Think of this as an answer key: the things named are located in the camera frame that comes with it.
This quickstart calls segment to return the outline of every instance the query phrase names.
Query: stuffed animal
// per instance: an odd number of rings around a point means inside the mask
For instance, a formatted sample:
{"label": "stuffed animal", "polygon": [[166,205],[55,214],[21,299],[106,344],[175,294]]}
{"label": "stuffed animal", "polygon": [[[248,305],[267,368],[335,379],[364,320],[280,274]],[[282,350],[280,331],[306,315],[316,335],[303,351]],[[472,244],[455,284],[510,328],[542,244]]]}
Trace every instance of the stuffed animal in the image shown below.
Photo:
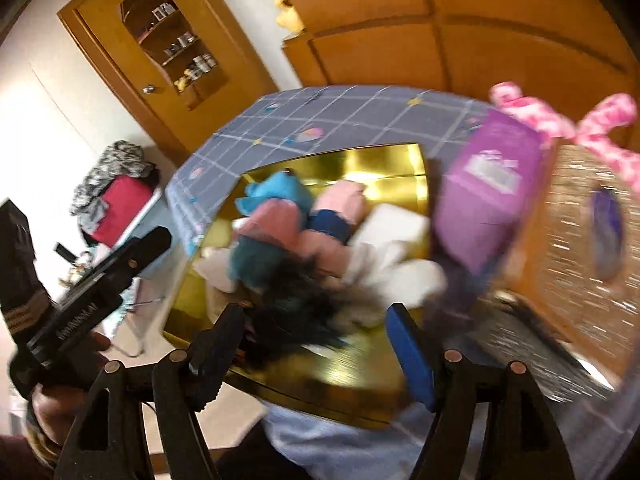
{"label": "stuffed animal", "polygon": [[341,294],[332,326],[341,334],[359,328],[373,328],[383,322],[393,303],[408,309],[423,306],[427,298],[441,295],[447,288],[444,270],[430,260],[404,260],[407,243],[387,242],[376,248],[358,244],[345,276],[330,285]]}
{"label": "stuffed animal", "polygon": [[313,203],[291,170],[248,184],[245,194],[236,199],[236,207],[248,218],[232,223],[232,246],[208,249],[193,265],[209,285],[226,293],[235,291],[238,281],[251,290],[266,286],[275,267],[294,249]]}
{"label": "stuffed animal", "polygon": [[283,259],[268,280],[262,302],[246,310],[251,337],[242,349],[249,365],[260,367],[303,345],[334,346],[340,333],[331,320],[339,310],[334,292],[320,282],[313,260]]}
{"label": "stuffed animal", "polygon": [[574,124],[535,97],[523,97],[515,83],[500,83],[490,90],[491,101],[498,109],[543,134],[543,144],[553,139],[569,139],[587,148],[640,194],[640,155],[617,146],[607,137],[609,131],[627,126],[636,119],[637,107],[628,94],[613,94],[603,99],[591,112]]}
{"label": "stuffed animal", "polygon": [[177,87],[178,92],[184,92],[184,89],[189,85],[190,79],[187,76],[182,76],[180,79],[174,81],[174,85]]}
{"label": "stuffed animal", "polygon": [[252,182],[244,189],[243,198],[236,199],[236,207],[244,216],[249,216],[265,200],[281,198],[295,202],[302,218],[309,215],[314,199],[309,190],[298,180],[293,170],[283,170],[272,174],[267,180],[258,184]]}
{"label": "stuffed animal", "polygon": [[253,290],[267,285],[275,268],[295,247],[302,225],[295,202],[270,198],[260,204],[236,231],[228,276]]}
{"label": "stuffed animal", "polygon": [[489,90],[491,102],[498,110],[542,134],[542,147],[548,148],[554,139],[575,137],[574,123],[556,112],[548,103],[536,97],[523,97],[515,83],[500,83]]}
{"label": "stuffed animal", "polygon": [[276,23],[294,34],[300,34],[305,30],[305,24],[289,0],[274,0],[275,5],[282,12],[276,17]]}
{"label": "stuffed animal", "polygon": [[364,215],[363,192],[363,184],[339,180],[318,197],[294,250],[301,260],[313,257],[318,271],[324,274],[344,273],[351,254],[344,244]]}

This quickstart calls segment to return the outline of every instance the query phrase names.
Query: hand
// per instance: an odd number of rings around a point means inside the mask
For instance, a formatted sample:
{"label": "hand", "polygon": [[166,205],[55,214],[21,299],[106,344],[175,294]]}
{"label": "hand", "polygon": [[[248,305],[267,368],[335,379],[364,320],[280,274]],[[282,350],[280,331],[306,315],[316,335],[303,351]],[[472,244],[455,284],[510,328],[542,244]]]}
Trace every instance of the hand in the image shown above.
{"label": "hand", "polygon": [[[104,352],[111,346],[105,336],[92,333],[95,350]],[[108,359],[102,356],[104,365]],[[31,395],[33,411],[42,431],[56,444],[62,446],[71,430],[76,413],[82,408],[86,392],[70,386],[42,386],[38,384]]]}

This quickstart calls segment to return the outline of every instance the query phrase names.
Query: black clamp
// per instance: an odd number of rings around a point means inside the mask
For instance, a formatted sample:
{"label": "black clamp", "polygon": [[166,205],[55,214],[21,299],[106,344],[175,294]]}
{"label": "black clamp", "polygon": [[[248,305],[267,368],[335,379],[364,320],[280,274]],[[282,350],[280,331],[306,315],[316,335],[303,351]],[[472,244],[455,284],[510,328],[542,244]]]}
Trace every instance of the black clamp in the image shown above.
{"label": "black clamp", "polygon": [[[171,246],[171,240],[165,227],[156,227],[142,238],[130,238],[74,286],[59,305],[47,305],[50,312],[35,335],[27,343],[16,338],[9,375],[21,396],[27,399],[38,383],[91,387],[100,365],[89,333],[122,304],[122,291]],[[33,267],[32,260],[21,264]]]}
{"label": "black clamp", "polygon": [[230,304],[188,350],[154,365],[107,363],[76,417],[54,480],[153,480],[142,402],[154,402],[173,480],[217,480],[195,412],[215,400],[244,332],[244,312]]}
{"label": "black clamp", "polygon": [[411,480],[458,480],[479,402],[489,412],[476,478],[574,480],[560,431],[525,364],[489,367],[443,351],[399,303],[388,310],[386,330],[412,394],[435,413]]}

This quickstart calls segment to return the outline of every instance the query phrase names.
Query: yellow toy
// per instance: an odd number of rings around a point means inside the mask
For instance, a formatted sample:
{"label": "yellow toy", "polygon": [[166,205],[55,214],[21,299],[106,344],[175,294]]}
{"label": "yellow toy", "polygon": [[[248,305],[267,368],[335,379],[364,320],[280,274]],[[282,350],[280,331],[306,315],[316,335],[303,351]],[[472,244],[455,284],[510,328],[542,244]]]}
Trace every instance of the yellow toy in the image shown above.
{"label": "yellow toy", "polygon": [[187,76],[182,76],[178,81],[174,81],[174,85],[178,87],[178,92],[183,92],[189,85],[189,78]]}
{"label": "yellow toy", "polygon": [[296,7],[289,0],[274,0],[273,4],[282,12],[276,17],[276,23],[294,34],[300,34],[305,30],[305,24],[302,23]]}

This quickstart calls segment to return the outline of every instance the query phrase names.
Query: pink bow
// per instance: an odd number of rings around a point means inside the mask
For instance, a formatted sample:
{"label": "pink bow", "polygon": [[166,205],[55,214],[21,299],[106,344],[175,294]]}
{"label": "pink bow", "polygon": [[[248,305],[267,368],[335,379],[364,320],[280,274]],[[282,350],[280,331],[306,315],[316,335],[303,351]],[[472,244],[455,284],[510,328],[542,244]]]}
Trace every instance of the pink bow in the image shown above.
{"label": "pink bow", "polygon": [[498,109],[542,134],[548,148],[562,137],[580,144],[606,163],[631,189],[640,194],[640,154],[620,148],[607,134],[617,126],[636,119],[636,102],[628,94],[613,94],[602,100],[576,125],[535,97],[523,97],[515,83],[500,83],[489,92]]}

